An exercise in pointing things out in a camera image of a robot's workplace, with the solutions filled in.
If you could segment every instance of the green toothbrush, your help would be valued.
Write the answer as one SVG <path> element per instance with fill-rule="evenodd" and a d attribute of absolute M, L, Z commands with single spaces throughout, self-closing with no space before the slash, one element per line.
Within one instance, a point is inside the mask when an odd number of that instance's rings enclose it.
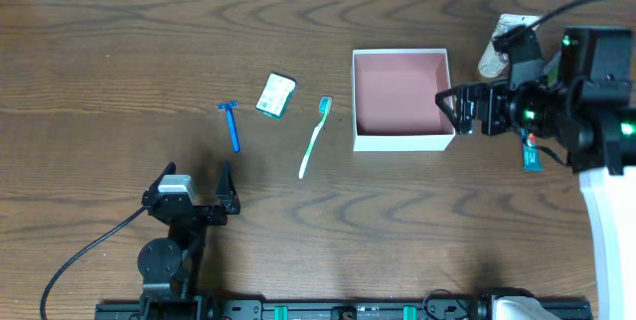
<path fill-rule="evenodd" d="M 323 96 L 320 99 L 320 106 L 318 109 L 320 112 L 324 114 L 322 120 L 314 128 L 314 133 L 311 135 L 311 141 L 309 141 L 309 147 L 307 147 L 307 152 L 305 152 L 305 157 L 302 158 L 302 163 L 300 164 L 300 171 L 298 171 L 298 178 L 302 180 L 302 177 L 305 176 L 305 169 L 307 168 L 307 163 L 309 163 L 309 156 L 311 155 L 311 150 L 314 148 L 314 142 L 316 138 L 318 138 L 318 134 L 322 129 L 322 126 L 327 121 L 327 116 L 329 116 L 329 111 L 331 110 L 331 96 Z"/>

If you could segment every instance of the razor head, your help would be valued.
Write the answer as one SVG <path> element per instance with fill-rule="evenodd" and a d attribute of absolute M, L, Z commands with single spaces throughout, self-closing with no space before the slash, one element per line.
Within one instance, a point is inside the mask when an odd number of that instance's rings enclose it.
<path fill-rule="evenodd" d="M 236 101 L 236 100 L 232 100 L 232 101 L 228 101 L 228 102 L 222 102 L 217 107 L 219 108 L 219 110 L 225 110 L 228 107 L 232 108 L 232 107 L 237 107 L 237 106 L 239 106 L 239 102 Z"/>

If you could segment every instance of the green clip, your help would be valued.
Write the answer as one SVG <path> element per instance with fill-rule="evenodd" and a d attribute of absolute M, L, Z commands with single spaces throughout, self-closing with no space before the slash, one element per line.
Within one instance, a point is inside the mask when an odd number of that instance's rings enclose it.
<path fill-rule="evenodd" d="M 274 320 L 287 320 L 286 306 L 276 306 L 274 308 Z"/>
<path fill-rule="evenodd" d="M 403 320 L 417 320 L 417 308 L 414 306 L 405 306 Z"/>
<path fill-rule="evenodd" d="M 524 153 L 524 171 L 541 171 L 544 166 L 539 161 L 537 145 L 525 129 L 521 129 L 522 151 Z"/>

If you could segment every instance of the wood grain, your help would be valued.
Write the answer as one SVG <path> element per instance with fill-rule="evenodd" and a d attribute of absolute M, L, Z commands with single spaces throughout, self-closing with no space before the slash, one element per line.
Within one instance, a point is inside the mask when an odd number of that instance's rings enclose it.
<path fill-rule="evenodd" d="M 443 153 L 353 154 L 351 51 L 446 48 L 473 79 L 501 13 L 569 0 L 0 0 L 0 319 L 35 319 L 77 250 L 133 213 L 166 163 L 210 202 L 223 160 L 242 214 L 210 230 L 202 288 L 285 298 L 420 298 L 520 286 L 596 306 L 576 178 L 521 170 L 513 135 Z M 623 1 L 541 27 L 634 27 Z M 267 76 L 298 80 L 282 121 L 254 105 Z M 296 177 L 320 96 L 332 115 Z M 219 102 L 238 100 L 241 154 Z M 141 292 L 136 256 L 166 229 L 141 217 L 60 279 L 51 319 L 90 319 Z"/>

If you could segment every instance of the open box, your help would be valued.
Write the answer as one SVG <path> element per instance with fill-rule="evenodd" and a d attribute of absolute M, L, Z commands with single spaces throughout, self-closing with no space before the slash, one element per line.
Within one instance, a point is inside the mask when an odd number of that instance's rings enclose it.
<path fill-rule="evenodd" d="M 442 151 L 455 136 L 435 104 L 450 88 L 444 49 L 355 50 L 354 151 Z"/>

